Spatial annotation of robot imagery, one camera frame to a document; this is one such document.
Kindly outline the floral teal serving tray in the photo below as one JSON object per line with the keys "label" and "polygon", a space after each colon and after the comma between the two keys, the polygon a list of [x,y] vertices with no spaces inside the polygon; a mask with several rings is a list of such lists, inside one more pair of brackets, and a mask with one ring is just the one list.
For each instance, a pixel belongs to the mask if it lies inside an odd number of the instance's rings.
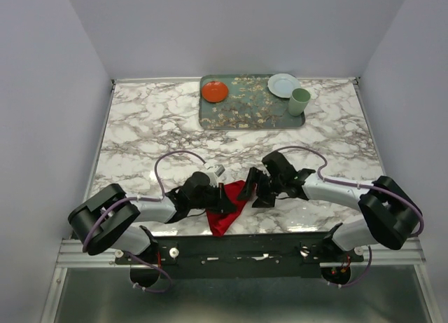
{"label": "floral teal serving tray", "polygon": [[305,124],[304,114],[288,112],[289,99],[273,95],[268,87],[269,74],[207,75],[200,79],[202,88],[220,81],[228,95],[218,103],[199,96],[199,124],[205,130],[273,130],[295,129]]}

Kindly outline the green cup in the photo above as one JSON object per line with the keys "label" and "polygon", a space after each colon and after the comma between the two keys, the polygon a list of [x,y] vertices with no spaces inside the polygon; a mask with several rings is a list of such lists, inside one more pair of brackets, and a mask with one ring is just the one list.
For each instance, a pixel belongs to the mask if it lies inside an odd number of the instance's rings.
{"label": "green cup", "polygon": [[288,103],[289,114],[292,116],[301,115],[305,111],[310,99],[311,94],[308,90],[303,88],[294,89]]}

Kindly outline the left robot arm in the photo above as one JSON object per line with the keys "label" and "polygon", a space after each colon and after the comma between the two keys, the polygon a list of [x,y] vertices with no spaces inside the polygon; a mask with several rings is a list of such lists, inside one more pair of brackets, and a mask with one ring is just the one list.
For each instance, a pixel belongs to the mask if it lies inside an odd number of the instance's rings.
{"label": "left robot arm", "polygon": [[110,184],[72,211],[68,222],[90,256],[115,248],[131,252],[139,263],[148,263],[155,255],[153,239],[147,230],[132,224],[139,217],[172,224],[186,218],[192,209],[233,214],[237,206],[227,196],[224,184],[216,181],[216,175],[194,172],[161,200],[128,196],[119,184]]}

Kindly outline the orange saucer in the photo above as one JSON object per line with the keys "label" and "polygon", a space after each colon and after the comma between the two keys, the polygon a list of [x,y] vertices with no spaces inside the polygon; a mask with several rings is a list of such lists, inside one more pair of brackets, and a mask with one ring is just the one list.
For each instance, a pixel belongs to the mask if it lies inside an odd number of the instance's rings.
{"label": "orange saucer", "polygon": [[220,81],[210,81],[202,86],[201,95],[210,103],[222,102],[228,96],[228,87]]}

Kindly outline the red cloth napkin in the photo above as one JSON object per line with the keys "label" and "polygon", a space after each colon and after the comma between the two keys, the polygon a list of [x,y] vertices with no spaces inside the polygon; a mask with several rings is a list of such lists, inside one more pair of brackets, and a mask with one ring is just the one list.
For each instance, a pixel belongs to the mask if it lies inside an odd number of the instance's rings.
{"label": "red cloth napkin", "polygon": [[230,209],[227,209],[224,212],[217,212],[211,209],[206,210],[209,229],[214,237],[223,237],[246,206],[248,202],[247,199],[238,199],[238,195],[242,192],[244,184],[245,181],[238,180],[224,185],[224,191],[231,203]]}

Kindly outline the light blue plate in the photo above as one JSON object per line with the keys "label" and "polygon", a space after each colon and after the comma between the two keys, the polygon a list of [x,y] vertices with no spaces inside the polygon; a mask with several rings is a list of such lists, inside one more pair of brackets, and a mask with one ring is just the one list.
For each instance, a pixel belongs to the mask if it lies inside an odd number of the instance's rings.
{"label": "light blue plate", "polygon": [[268,79],[267,88],[276,97],[288,99],[292,92],[301,87],[299,80],[290,74],[275,74]]}

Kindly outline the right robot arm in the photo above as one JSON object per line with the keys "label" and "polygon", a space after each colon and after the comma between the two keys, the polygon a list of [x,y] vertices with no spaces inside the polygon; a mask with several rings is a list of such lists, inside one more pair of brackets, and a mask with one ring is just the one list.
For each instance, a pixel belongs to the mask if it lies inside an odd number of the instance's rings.
{"label": "right robot arm", "polygon": [[296,170],[278,151],[266,155],[262,163],[266,170],[249,170],[238,200],[255,195],[254,208],[270,208],[285,193],[289,198],[326,201],[361,213],[361,219],[329,230],[311,249],[314,256],[338,261],[357,247],[375,244],[399,250],[424,228],[420,209],[390,177],[380,176],[371,183],[324,177],[321,170]]}

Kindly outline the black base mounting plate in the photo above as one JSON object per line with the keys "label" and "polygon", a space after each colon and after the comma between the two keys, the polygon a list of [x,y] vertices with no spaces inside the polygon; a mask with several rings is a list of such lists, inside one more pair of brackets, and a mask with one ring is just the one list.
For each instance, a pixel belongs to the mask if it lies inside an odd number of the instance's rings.
{"label": "black base mounting plate", "polygon": [[137,258],[160,265],[173,279],[319,278],[323,263],[340,266],[364,260],[354,251],[319,255],[324,237],[324,232],[163,236]]}

